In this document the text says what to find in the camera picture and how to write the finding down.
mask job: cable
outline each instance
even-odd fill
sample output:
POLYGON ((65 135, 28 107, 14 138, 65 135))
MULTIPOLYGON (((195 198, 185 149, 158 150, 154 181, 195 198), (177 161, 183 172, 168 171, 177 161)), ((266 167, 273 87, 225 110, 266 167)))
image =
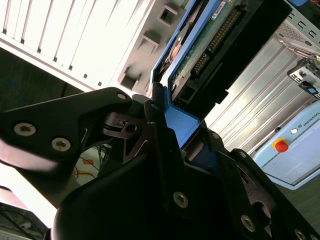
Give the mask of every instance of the cable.
POLYGON ((93 176, 91 173, 88 173, 88 172, 80 172, 80 173, 77 173, 77 175, 89 175, 91 177, 93 177, 94 179, 96 178, 95 176, 93 176))
POLYGON ((13 87, 16 90, 16 92, 19 94, 19 97, 20 97, 20 106, 22 107, 24 105, 24 97, 23 97, 23 94, 21 93, 21 91, 19 90, 19 88, 16 85, 14 85, 11 81, 6 80, 6 79, 4 79, 2 77, 0 77, 0 80, 2 80, 5 83, 11 85, 11 87, 13 87))
POLYGON ((77 179, 77 178, 79 177, 79 170, 78 170, 78 168, 77 168, 76 166, 74 166, 74 168, 75 168, 75 170, 76 170, 76 177, 75 177, 75 179, 77 179))
POLYGON ((42 236, 44 236, 44 234, 42 233, 40 228, 37 225, 35 225, 33 223, 33 221, 31 221, 31 219, 28 218, 27 216, 25 216, 25 215, 23 215, 23 214, 21 214, 20 212, 17 212, 17 211, 7 210, 7 209, 0 209, 0 213, 3 213, 3 212, 7 213, 8 215, 9 215, 9 213, 13 213, 13 214, 17 214, 17 215, 23 217, 24 219, 28 220, 32 224, 32 226, 34 226, 42 236))
POLYGON ((86 161, 87 163, 89 163, 92 167, 94 167, 95 169, 97 169, 98 171, 99 171, 99 169, 95 166, 95 165, 93 165, 90 161, 88 161, 87 159, 85 159, 85 158, 83 158, 83 157, 79 157, 80 159, 82 159, 82 160, 84 160, 84 161, 86 161))
POLYGON ((22 227, 20 227, 15 221, 12 221, 10 217, 5 215, 3 212, 0 212, 0 215, 3 216, 6 220, 8 220, 13 226, 15 226, 21 233, 23 233, 27 238, 31 240, 37 240, 31 234, 27 233, 22 227))

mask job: light blue control box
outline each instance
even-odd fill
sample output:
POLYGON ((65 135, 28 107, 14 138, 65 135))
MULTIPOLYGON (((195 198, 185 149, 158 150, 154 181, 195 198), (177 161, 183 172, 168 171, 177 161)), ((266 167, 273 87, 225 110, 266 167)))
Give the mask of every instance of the light blue control box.
POLYGON ((254 161, 275 183, 296 190, 320 174, 320 100, 302 110, 254 156, 254 161), (285 141, 287 151, 275 143, 285 141))

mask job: black plastic part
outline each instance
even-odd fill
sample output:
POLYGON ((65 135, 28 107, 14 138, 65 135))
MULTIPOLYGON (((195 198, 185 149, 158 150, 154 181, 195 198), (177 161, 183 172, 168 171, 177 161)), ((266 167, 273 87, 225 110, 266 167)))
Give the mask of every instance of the black plastic part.
POLYGON ((110 87, 2 112, 0 139, 15 154, 7 159, 0 156, 1 162, 47 177, 69 176, 82 152, 110 139, 102 134, 100 121, 109 113, 127 112, 131 104, 126 93, 110 87), (18 123, 34 125, 35 134, 16 134, 14 126, 18 123), (55 150, 52 147, 55 138, 67 139, 71 148, 55 150))
POLYGON ((296 229, 306 236, 320 237, 248 154, 241 149, 234 149, 229 156, 250 179, 249 184, 244 184, 244 187, 251 204, 261 202, 267 209, 273 239, 295 240, 296 229))

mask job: mounting hole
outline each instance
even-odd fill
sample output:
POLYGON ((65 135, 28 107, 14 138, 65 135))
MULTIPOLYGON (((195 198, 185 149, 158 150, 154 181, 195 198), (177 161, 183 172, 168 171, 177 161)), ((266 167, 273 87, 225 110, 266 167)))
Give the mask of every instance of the mounting hole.
POLYGON ((299 240, 307 240, 305 235, 299 229, 295 229, 294 232, 295 232, 295 235, 298 237, 299 240))
POLYGON ((137 130, 137 126, 133 124, 129 124, 126 128, 125 131, 127 133, 133 133, 135 130, 137 130))
POLYGON ((27 123, 27 122, 21 122, 14 126, 13 128, 14 132, 20 136, 28 137, 36 133, 37 129, 34 125, 27 123))
POLYGON ((155 105, 154 103, 151 104, 151 107, 153 107, 154 109, 159 109, 159 107, 157 105, 155 105))
POLYGON ((118 98, 120 98, 122 100, 127 99, 127 97, 125 95, 123 95, 122 93, 120 93, 120 92, 118 92, 116 95, 118 96, 118 98))
POLYGON ((51 146, 54 150, 57 150, 59 152, 65 152, 71 148, 71 143, 68 139, 64 137, 56 137, 52 140, 51 146))
POLYGON ((263 226, 266 227, 270 224, 271 215, 267 207, 260 201, 256 201, 252 204, 253 213, 256 220, 263 226))
POLYGON ((305 41, 304 43, 307 44, 308 46, 312 46, 311 42, 309 41, 305 41))

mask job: metal panel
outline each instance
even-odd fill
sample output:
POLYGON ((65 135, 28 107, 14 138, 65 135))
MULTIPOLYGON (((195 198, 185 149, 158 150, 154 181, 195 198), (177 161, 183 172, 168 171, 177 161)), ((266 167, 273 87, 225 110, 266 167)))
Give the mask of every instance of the metal panel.
POLYGON ((154 3, 1 0, 0 47, 83 91, 124 88, 117 84, 117 68, 123 68, 154 3))
POLYGON ((312 97, 298 87, 287 71, 299 58, 276 38, 261 49, 225 100, 205 121, 220 134, 228 150, 251 154, 263 140, 312 97))

